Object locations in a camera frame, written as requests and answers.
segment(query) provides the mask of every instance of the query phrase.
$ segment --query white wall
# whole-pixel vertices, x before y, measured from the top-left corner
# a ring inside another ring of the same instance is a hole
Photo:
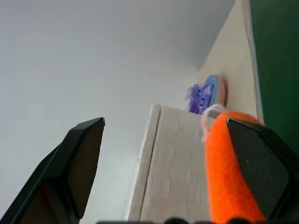
[[[151,103],[177,108],[233,0],[0,3],[0,217],[77,123],[106,119],[83,224],[124,219]]]

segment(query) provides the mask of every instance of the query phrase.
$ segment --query orange grip padding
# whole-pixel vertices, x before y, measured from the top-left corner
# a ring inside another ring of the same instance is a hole
[[[228,118],[259,123],[250,115],[228,112],[220,114],[210,128],[206,166],[211,221],[226,223],[233,217],[243,217],[251,222],[263,221],[265,218],[239,170],[226,126]]]

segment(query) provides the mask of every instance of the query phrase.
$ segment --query purple toy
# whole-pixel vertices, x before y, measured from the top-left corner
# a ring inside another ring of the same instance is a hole
[[[191,87],[189,112],[202,114],[210,106],[213,87],[212,84],[205,84],[202,87],[196,84]]]

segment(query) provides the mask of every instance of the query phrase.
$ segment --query beige wall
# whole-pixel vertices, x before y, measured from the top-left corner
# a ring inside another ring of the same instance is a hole
[[[227,108],[257,116],[256,91],[247,36],[246,1],[237,0],[199,72],[202,83],[211,75],[224,77]]]

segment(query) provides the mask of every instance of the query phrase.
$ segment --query white string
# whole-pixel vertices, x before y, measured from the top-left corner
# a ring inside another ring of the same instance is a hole
[[[202,142],[206,142],[207,137],[209,135],[209,114],[211,111],[216,111],[218,113],[225,113],[227,110],[226,108],[221,104],[214,104],[207,109],[205,109],[201,115],[201,128],[204,132],[204,135],[202,137]]]

